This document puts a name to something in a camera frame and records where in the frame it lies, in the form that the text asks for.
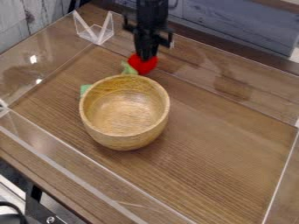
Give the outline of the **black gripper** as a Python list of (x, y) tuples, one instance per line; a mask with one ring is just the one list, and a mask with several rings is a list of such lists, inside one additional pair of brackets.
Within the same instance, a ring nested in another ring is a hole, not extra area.
[(168, 27), (168, 0), (136, 0), (135, 24), (123, 15), (123, 29), (134, 34), (135, 53), (142, 61), (156, 56), (159, 46), (170, 48), (174, 30)]

